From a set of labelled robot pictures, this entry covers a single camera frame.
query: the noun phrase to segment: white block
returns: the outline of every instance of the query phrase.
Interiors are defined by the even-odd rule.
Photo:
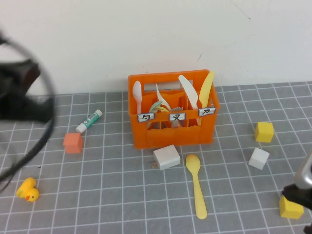
[[[269,155],[270,155],[270,153],[268,153],[264,150],[255,148],[253,151],[253,155],[250,158],[248,164],[262,170],[265,163],[268,160]]]
[[[181,158],[174,145],[154,150],[154,160],[160,170],[176,166],[181,163]]]

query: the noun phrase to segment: yellow block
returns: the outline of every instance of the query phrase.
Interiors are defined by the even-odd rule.
[[[299,219],[303,213],[303,206],[288,201],[284,196],[281,196],[279,200],[279,212],[282,218],[294,218]]]
[[[270,143],[274,136],[274,128],[272,123],[258,122],[255,128],[255,140],[259,142]]]

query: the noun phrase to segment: yellow rubber duck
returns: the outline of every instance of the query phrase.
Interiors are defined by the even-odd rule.
[[[39,191],[34,188],[35,185],[35,179],[27,178],[16,192],[16,196],[25,198],[26,201],[36,201],[39,198]]]

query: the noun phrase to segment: wooden block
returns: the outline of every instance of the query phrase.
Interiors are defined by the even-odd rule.
[[[270,143],[274,136],[274,128],[272,123],[258,122],[255,128],[255,140],[259,142]]]
[[[66,133],[63,146],[67,154],[80,154],[83,140],[80,133]]]
[[[299,219],[303,215],[304,209],[302,205],[288,201],[284,196],[281,196],[279,212],[283,218]]]

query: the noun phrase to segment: orange plastic crate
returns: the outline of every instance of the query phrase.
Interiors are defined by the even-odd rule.
[[[200,117],[198,110],[192,110],[188,98],[182,89],[160,90],[163,98],[168,102],[170,107],[183,107],[180,112],[162,112],[155,113],[155,118],[146,122],[139,122],[137,115],[137,102],[132,94],[134,83],[138,80],[142,86],[142,113],[149,113],[151,106],[158,101],[156,91],[145,91],[145,84],[156,84],[162,82],[178,81],[180,75],[185,76],[188,80],[193,80],[193,86],[199,94],[201,86],[209,74],[208,70],[172,72],[172,73],[157,73],[157,74],[142,74],[131,75],[128,77],[128,113],[134,139],[134,147],[136,149],[161,148],[168,145],[194,145],[194,144],[211,144],[213,142],[213,133],[215,121],[220,104],[216,95],[215,87],[212,85],[209,94],[208,106],[216,108],[214,114]],[[198,100],[198,108],[201,108],[201,103]],[[161,122],[168,123],[169,114],[185,113],[186,119],[181,127],[161,128]],[[197,125],[196,119],[201,118],[201,125]],[[147,124],[151,122],[159,122],[161,129],[147,129]]]

